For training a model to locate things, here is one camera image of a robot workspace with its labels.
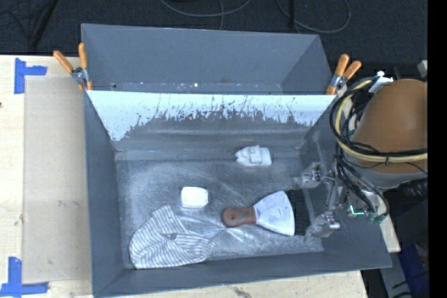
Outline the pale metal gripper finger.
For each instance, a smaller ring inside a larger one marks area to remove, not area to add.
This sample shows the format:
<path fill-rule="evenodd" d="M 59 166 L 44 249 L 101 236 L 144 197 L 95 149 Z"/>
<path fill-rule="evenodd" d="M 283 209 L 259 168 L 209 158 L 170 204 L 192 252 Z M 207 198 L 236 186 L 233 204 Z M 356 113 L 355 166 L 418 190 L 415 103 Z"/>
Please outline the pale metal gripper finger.
<path fill-rule="evenodd" d="M 323 174 L 321 163 L 311 163 L 294 178 L 294 184 L 298 188 L 316 188 L 322 182 Z"/>
<path fill-rule="evenodd" d="M 306 237 L 329 237 L 333 232 L 340 230 L 340 223 L 335 220 L 333 213 L 318 215 L 305 231 Z"/>

